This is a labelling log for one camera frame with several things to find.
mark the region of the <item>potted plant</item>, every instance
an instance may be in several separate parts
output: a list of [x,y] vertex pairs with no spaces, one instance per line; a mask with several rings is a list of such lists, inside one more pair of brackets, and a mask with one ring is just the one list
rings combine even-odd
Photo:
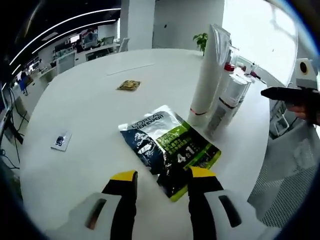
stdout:
[[193,40],[196,40],[196,45],[199,48],[201,52],[203,52],[203,56],[205,55],[207,40],[208,40],[208,34],[207,33],[200,33],[198,35],[193,36]]

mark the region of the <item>white tube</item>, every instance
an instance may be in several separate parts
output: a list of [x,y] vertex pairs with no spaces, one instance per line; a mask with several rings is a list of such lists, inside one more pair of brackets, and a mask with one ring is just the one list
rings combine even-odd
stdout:
[[194,126],[206,123],[217,92],[229,50],[230,33],[218,25],[210,25],[199,80],[193,95],[188,122]]

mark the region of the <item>ceiling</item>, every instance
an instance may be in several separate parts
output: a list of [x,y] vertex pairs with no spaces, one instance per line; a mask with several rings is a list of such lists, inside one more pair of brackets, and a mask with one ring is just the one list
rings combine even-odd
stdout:
[[1,9],[0,19],[4,24],[4,45],[1,56],[4,56],[2,67],[11,75],[19,64],[25,64],[33,56],[32,52],[44,44],[43,38],[53,32],[59,35],[69,30],[105,20],[117,20],[120,10],[104,11],[81,16],[63,23],[48,31],[28,46],[9,66],[13,58],[35,37],[52,26],[69,18],[103,9],[120,8],[121,0],[10,0]]

